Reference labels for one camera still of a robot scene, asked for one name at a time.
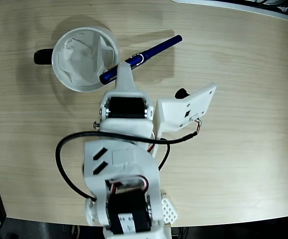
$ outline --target cup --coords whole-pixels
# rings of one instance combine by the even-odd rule
[[[98,81],[89,86],[79,86],[74,84],[68,74],[66,74],[62,69],[59,67],[59,59],[58,55],[61,51],[62,47],[66,43],[68,39],[71,37],[74,37],[77,33],[82,31],[93,31],[99,34],[101,37],[103,37],[106,42],[112,47],[114,50],[114,59],[113,64],[110,67],[113,67],[117,65],[120,62],[120,48],[118,46],[117,40],[114,37],[113,33],[109,30],[107,30],[104,27],[100,26],[91,26],[91,27],[79,27],[76,29],[73,29],[67,33],[65,33],[55,44],[53,49],[41,49],[35,52],[34,54],[34,62],[37,65],[52,65],[53,72],[55,76],[59,79],[59,81],[67,88],[77,91],[77,92],[92,92],[95,91],[103,86],[103,84]]]

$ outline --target red wire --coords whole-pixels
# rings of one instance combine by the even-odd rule
[[[154,148],[154,146],[155,146],[155,144],[153,143],[153,144],[147,149],[147,151],[150,153],[150,152],[152,151],[152,149]]]

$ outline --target pen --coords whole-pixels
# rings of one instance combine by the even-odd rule
[[[129,59],[125,60],[127,63],[130,64],[131,69],[140,66],[141,64],[145,63],[151,57],[161,53],[162,51],[170,48],[171,46],[181,42],[183,38],[180,35],[174,36],[169,40],[166,40],[159,45],[152,47],[146,51],[137,53],[131,56]],[[106,72],[100,75],[100,81],[103,85],[107,85],[108,83],[114,81],[116,79],[118,66],[114,66],[111,69],[107,70]]]

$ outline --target white plastic bracket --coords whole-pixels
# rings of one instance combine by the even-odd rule
[[[216,87],[212,83],[184,99],[158,99],[153,118],[156,139],[160,139],[163,132],[178,131],[204,116]],[[158,145],[155,145],[153,157],[156,156],[157,149]]]

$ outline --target black handle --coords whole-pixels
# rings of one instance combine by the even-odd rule
[[[53,49],[41,49],[34,53],[33,60],[37,65],[51,65],[52,64]]]

